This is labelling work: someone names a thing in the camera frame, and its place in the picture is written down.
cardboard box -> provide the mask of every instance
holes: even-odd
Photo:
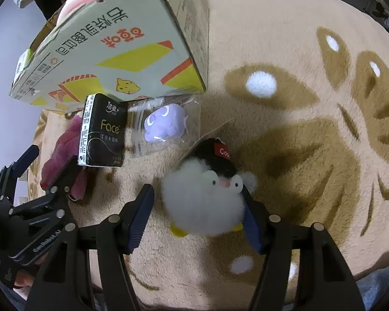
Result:
[[[207,0],[98,0],[56,19],[21,56],[11,97],[64,114],[88,94],[129,101],[206,90]]]

cartoon cat graphic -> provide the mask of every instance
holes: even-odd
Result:
[[[117,78],[116,90],[125,94],[134,94],[141,90],[141,88],[134,82],[129,80],[122,80]]]
[[[56,103],[55,105],[55,108],[59,109],[59,110],[69,110],[69,107],[67,107],[66,105],[63,105],[63,104],[59,104],[59,103]]]

white wall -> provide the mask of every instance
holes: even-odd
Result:
[[[0,170],[28,148],[40,110],[9,96],[19,56],[43,27],[45,18],[35,3],[20,9],[13,0],[0,7]],[[27,196],[26,183],[19,183],[17,197]]]

plastic bag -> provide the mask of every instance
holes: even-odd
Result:
[[[195,94],[146,99],[128,109],[132,119],[133,156],[176,145],[185,150],[200,138],[200,102]]]

face logo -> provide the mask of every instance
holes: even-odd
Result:
[[[141,88],[134,82],[129,80],[122,80],[117,78],[116,90],[125,94],[134,94],[141,90]]]

